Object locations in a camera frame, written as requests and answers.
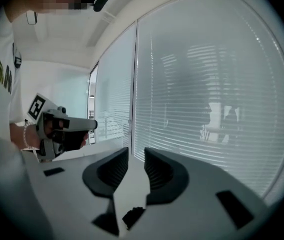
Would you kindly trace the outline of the person's left hand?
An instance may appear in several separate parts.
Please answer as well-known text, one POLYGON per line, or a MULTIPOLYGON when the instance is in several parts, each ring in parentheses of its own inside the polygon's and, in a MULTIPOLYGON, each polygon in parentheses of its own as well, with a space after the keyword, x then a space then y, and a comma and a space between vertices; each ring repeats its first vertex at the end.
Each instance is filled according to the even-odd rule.
POLYGON ((88 139, 89 129, 71 128, 72 121, 65 118, 45 119, 45 140, 52 144, 55 155, 81 149, 88 139))

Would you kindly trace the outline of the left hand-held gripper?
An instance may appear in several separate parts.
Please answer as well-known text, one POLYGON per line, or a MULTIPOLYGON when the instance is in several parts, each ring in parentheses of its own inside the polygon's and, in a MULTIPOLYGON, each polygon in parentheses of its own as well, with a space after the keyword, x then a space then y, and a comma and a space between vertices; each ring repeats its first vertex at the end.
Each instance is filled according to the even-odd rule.
POLYGON ((70 117, 66 114, 66 108, 63 106, 57 106, 48 98, 43 95, 37 93, 30 104, 30 107, 27 111, 27 115, 35 123, 35 128, 37 135, 40 138, 39 149, 35 151, 37 159, 40 162, 43 161, 52 161, 61 154, 55 155, 52 144, 49 141, 45 140, 43 123, 45 119, 50 118, 61 118, 61 119, 69 119, 72 121, 71 128, 84 130, 89 129, 95 130, 98 126, 98 123, 94 119, 86 119, 86 118, 77 118, 70 117))

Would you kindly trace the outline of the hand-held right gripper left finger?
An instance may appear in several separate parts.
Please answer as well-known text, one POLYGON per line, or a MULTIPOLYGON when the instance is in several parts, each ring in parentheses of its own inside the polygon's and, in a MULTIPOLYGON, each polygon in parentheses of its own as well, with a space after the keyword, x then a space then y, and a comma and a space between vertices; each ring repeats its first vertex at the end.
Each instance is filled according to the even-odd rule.
POLYGON ((92 223, 114 236, 119 235, 119 228, 113 195, 126 175, 128 161, 129 148, 124 147, 88 165, 82 174, 84 184, 94 196, 109 200, 105 213, 96 217, 92 223))

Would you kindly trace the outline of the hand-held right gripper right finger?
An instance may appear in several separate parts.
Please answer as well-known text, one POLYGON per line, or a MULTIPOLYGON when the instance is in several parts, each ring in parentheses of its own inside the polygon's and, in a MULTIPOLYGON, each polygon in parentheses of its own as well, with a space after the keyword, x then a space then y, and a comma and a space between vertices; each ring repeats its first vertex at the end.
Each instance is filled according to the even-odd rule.
POLYGON ((150 183, 146 205, 172 203, 187 188, 189 173, 179 162, 153 148, 144 148, 144 170, 150 183))

